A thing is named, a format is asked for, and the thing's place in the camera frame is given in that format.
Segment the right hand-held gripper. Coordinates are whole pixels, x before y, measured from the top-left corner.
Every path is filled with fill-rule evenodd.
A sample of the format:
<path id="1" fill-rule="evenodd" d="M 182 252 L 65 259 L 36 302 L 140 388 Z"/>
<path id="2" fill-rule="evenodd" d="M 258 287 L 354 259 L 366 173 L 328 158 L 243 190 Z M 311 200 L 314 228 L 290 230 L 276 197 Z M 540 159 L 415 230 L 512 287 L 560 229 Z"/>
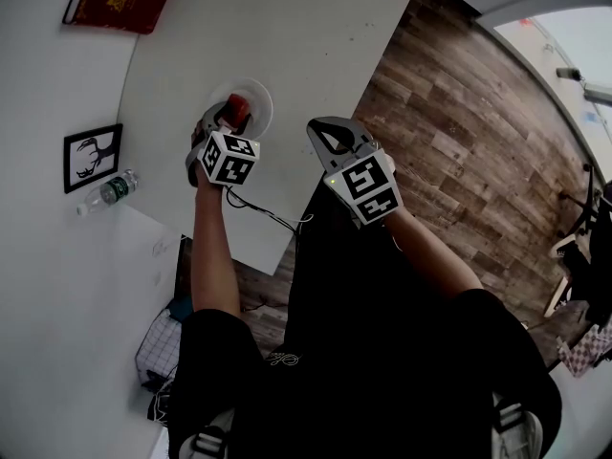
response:
<path id="1" fill-rule="evenodd" d="M 349 209 L 360 229 L 379 222 L 404 205 L 395 178 L 387 179 L 381 165 L 382 148 L 356 120 L 319 117 L 309 120 L 307 135 L 325 171 L 324 183 Z M 343 155 L 366 155 L 339 169 Z"/>

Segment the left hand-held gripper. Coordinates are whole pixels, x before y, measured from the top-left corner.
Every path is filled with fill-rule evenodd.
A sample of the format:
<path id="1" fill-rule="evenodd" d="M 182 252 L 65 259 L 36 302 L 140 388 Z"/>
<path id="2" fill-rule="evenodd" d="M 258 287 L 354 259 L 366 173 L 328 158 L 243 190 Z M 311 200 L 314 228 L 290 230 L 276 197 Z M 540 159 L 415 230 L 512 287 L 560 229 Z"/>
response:
<path id="1" fill-rule="evenodd" d="M 260 159 L 260 143 L 241 137 L 249 126 L 251 114 L 230 128 L 224 119 L 229 110 L 226 102 L 218 102 L 200 120 L 206 138 L 186 157 L 187 178 L 193 187 L 198 186 L 197 166 L 211 184 L 242 186 Z"/>

